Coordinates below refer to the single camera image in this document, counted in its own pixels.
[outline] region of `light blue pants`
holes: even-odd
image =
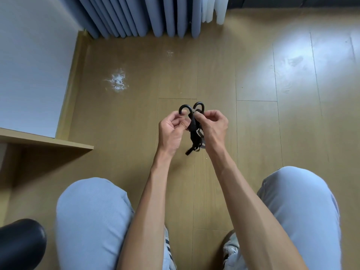
[[[277,218],[309,269],[341,269],[339,209],[314,173],[284,167],[267,177],[258,196]],[[115,269],[134,211],[125,191],[102,178],[70,185],[56,207],[56,246],[63,270]],[[164,248],[163,270],[170,256]],[[241,253],[225,270],[246,269]]]

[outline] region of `sneaker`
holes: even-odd
[[[171,251],[170,251],[170,241],[169,241],[169,231],[167,230],[167,228],[165,227],[165,246],[167,248],[167,250],[169,251],[169,255],[170,255],[170,270],[176,270],[176,264],[174,263],[173,260],[173,256],[171,255]]]
[[[235,231],[230,231],[224,239],[223,245],[223,253],[224,253],[224,260],[223,260],[223,268],[225,267],[225,263],[227,259],[232,254],[237,254],[239,252],[239,242],[238,238],[236,237]]]

